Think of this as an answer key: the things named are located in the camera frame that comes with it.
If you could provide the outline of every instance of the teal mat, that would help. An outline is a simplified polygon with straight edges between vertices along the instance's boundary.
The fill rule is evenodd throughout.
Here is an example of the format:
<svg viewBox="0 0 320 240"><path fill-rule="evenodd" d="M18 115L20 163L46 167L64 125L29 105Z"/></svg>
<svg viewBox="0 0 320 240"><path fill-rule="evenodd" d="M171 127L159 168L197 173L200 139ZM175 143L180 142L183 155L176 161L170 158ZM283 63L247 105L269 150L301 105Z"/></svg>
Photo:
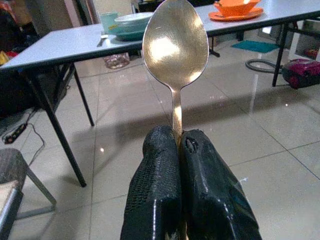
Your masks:
<svg viewBox="0 0 320 240"><path fill-rule="evenodd" d="M279 48L277 45L272 43L266 43L266 42L259 42L259 41L242 41L240 43L234 44L231 47L236 49L245 49L253 52L259 52L259 53L267 53L274 49Z"/></svg>

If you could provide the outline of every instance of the white tile floor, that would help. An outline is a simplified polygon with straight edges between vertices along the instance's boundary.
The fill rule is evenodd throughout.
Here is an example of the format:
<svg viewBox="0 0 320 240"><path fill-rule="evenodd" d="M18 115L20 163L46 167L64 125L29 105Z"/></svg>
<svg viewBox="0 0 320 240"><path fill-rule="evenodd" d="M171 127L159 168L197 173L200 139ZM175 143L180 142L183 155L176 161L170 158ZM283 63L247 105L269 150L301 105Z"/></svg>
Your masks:
<svg viewBox="0 0 320 240"><path fill-rule="evenodd" d="M182 90L184 129L203 130L236 176L247 179L242 185L264 240L319 240L320 85L293 90L280 76L271 87L272 74L251 71L245 61L275 61L277 50L260 54L233 43L220 44L221 57L211 55L204 74ZM87 187L77 183L46 114L31 119L46 141L31 169L56 197L57 211L17 220L11 240L119 239L144 137L171 122L170 92L142 63L118 71L101 58L76 64L96 125L74 82L56 115ZM40 145L30 129L14 143L28 162ZM21 211L49 204L29 180L23 192Z"/></svg>

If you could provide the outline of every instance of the white table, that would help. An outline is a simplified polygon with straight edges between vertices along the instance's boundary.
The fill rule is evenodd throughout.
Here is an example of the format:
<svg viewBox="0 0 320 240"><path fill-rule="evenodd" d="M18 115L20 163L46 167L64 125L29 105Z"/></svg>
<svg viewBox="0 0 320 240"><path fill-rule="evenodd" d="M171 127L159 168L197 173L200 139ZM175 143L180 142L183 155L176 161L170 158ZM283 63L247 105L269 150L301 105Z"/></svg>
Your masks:
<svg viewBox="0 0 320 240"><path fill-rule="evenodd" d="M213 5L197 7L196 11L199 13L209 37L284 24L284 34L281 38L280 50L272 83L274 86L279 72L288 24L295 21L320 17L320 2L319 0L261 0L257 7L262 7L264 9L264 13L261 16L237 22L211 21L208 17L208 13L217 11ZM33 76L33 68L63 64L71 64L74 66L73 63L77 61L125 53L129 50L140 50L142 48L142 41L118 41L115 36L112 35L109 36L109 39L106 40L101 47L97 47L102 30L103 28L100 24L95 24L50 32L11 61L0 67L0 71L24 70L27 73L34 87L33 91L43 104L73 170L83 187L86 185L85 180L59 125L52 105L49 102L46 93L42 90L39 81ZM90 115L77 72L75 71L74 74L83 103L86 106L88 115Z"/></svg>

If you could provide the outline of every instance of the teal cup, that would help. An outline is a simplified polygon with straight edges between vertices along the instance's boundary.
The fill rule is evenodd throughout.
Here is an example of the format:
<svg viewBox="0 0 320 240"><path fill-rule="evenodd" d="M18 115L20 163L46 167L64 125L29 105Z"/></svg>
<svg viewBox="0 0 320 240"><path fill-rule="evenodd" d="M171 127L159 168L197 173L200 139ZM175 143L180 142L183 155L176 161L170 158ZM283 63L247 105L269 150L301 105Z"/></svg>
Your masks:
<svg viewBox="0 0 320 240"><path fill-rule="evenodd" d="M118 24L115 22L115 19L118 17L117 12L107 12L100 14L100 22L103 26L105 34L110 34L112 29L116 28Z"/></svg>

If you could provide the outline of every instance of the spoon handle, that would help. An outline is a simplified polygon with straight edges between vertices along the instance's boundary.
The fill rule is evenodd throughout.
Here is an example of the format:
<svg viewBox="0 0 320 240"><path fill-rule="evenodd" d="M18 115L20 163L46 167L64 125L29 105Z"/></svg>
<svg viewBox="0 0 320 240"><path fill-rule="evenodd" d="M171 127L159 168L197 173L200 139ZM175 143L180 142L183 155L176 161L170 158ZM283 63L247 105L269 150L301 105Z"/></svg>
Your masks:
<svg viewBox="0 0 320 240"><path fill-rule="evenodd" d="M182 136L182 109L181 109L181 97L180 89L172 90L172 128L174 132L174 139L177 147L179 148Z"/></svg>

